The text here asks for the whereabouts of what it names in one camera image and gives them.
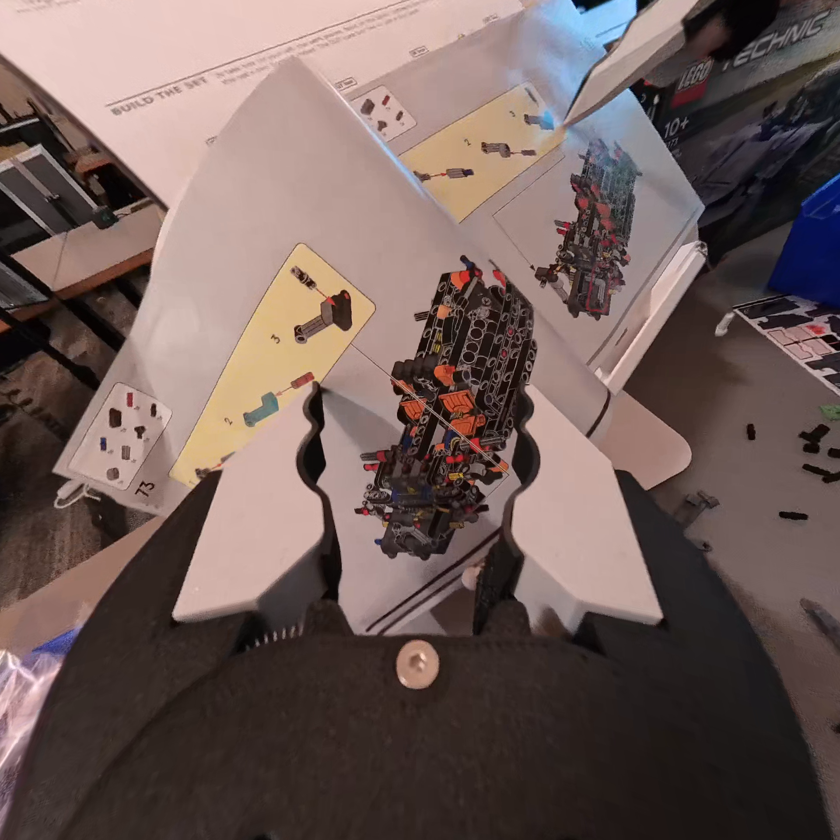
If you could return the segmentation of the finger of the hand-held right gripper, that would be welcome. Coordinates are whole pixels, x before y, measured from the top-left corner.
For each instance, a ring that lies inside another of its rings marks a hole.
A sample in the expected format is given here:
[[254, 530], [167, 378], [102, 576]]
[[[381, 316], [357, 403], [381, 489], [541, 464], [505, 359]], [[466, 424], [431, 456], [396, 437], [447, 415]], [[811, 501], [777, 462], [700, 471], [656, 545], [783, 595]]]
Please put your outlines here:
[[624, 35], [587, 72], [563, 124], [589, 117], [658, 67], [677, 68], [688, 55], [687, 25], [698, 14], [695, 1], [656, 1], [638, 12]]

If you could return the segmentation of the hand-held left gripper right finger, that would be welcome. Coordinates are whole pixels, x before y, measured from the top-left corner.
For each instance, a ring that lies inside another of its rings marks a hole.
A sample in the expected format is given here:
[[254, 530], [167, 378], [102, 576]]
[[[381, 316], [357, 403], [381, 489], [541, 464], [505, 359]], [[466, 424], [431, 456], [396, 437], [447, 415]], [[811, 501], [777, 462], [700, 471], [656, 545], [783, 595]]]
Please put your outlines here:
[[664, 618], [610, 460], [534, 385], [520, 391], [519, 480], [476, 584], [472, 632], [518, 602], [531, 629], [573, 635], [588, 614]]

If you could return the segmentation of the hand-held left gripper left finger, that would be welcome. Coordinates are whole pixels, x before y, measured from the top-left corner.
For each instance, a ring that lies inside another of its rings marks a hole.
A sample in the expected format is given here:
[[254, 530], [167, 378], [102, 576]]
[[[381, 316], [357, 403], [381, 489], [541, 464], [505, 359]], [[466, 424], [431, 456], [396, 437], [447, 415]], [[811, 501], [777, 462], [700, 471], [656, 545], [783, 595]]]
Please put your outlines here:
[[266, 623], [298, 623], [313, 602], [337, 599], [340, 543], [319, 486], [323, 426], [314, 382], [217, 472], [175, 621], [256, 613]]

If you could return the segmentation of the lego instruction booklet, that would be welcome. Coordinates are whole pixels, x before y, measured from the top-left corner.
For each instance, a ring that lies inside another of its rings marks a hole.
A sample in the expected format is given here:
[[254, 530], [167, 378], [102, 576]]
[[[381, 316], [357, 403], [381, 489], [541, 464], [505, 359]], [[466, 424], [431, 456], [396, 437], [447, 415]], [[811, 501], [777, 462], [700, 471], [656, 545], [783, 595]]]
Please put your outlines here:
[[363, 84], [302, 59], [247, 97], [166, 219], [130, 335], [57, 471], [167, 516], [322, 393], [339, 598], [396, 632], [498, 540], [534, 303], [590, 363], [702, 202], [631, 93], [576, 126], [597, 55], [567, 3]]

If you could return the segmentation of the dark lego set box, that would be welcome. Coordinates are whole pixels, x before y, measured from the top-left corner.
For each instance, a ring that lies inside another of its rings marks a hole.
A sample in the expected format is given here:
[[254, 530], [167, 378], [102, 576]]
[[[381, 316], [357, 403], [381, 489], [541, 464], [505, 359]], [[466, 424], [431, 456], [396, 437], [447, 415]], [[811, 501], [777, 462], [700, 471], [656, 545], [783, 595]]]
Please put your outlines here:
[[782, 2], [735, 57], [687, 55], [633, 85], [703, 204], [712, 265], [838, 173], [838, 27], [838, 2]]

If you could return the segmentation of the scattered small lego pieces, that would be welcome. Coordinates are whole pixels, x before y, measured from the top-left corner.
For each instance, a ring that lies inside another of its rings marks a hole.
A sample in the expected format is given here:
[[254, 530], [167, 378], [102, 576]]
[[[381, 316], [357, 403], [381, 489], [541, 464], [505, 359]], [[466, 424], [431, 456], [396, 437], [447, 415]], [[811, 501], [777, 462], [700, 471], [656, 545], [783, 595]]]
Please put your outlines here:
[[668, 510], [686, 526], [751, 537], [837, 528], [838, 423], [819, 413], [757, 408], [709, 415], [692, 460], [670, 490]]

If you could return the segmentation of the lego sticker sheet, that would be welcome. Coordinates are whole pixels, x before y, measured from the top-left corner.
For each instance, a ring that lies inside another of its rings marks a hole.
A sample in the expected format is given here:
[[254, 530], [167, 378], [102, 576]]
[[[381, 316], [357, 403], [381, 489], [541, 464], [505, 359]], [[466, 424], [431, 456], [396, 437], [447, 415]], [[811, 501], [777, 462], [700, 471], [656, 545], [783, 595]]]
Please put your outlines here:
[[773, 295], [732, 311], [839, 396], [838, 306]]

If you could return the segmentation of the blue plastic bin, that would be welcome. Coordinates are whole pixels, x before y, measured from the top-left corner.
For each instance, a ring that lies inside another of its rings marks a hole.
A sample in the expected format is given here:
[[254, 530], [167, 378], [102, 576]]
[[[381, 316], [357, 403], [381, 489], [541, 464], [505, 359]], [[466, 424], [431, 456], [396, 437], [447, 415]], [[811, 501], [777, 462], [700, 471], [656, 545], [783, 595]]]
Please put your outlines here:
[[768, 287], [776, 293], [839, 306], [839, 175], [802, 203]]

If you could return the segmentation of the white book stand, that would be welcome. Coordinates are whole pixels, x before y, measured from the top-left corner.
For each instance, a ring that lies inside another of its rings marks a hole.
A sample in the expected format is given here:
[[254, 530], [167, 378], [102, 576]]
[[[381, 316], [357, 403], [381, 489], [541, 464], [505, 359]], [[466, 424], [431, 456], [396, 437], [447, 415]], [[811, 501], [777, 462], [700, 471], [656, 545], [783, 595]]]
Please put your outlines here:
[[617, 336], [590, 363], [574, 347], [571, 317], [547, 301], [534, 303], [539, 350], [528, 397], [533, 403], [543, 397], [558, 417], [549, 422], [551, 443], [558, 441], [560, 421], [565, 421], [646, 490], [687, 469], [687, 441], [630, 396], [626, 386], [705, 261], [701, 242], [678, 247], [655, 283], [635, 300]]

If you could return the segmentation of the clear plastic bags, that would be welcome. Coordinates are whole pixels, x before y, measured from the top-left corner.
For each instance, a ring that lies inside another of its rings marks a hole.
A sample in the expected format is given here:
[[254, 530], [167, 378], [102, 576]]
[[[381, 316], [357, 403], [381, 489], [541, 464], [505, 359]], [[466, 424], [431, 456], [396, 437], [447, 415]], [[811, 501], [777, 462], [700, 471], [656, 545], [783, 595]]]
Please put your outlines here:
[[24, 657], [1, 654], [1, 806], [5, 814], [19, 766], [49, 689], [78, 629], [39, 645]]

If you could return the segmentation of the metal storage shelf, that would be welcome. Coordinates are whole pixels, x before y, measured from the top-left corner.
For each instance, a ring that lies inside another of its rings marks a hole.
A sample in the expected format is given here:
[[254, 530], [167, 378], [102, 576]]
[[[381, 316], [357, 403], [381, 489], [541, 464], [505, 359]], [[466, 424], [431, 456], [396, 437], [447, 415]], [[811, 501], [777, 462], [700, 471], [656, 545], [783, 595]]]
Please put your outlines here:
[[83, 298], [114, 282], [138, 308], [162, 210], [86, 140], [75, 148], [46, 100], [2, 65], [2, 337], [14, 333], [79, 382], [100, 381], [50, 341], [38, 318], [62, 308], [111, 350], [124, 336]]

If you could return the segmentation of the large white printed sheet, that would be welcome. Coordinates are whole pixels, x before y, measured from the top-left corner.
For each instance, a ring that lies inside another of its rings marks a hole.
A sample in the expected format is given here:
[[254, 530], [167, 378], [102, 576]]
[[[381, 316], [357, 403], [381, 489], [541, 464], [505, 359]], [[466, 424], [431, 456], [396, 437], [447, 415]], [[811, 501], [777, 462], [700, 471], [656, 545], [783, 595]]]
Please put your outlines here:
[[1, 2], [2, 63], [171, 206], [274, 66], [353, 90], [522, 10], [515, 1]]

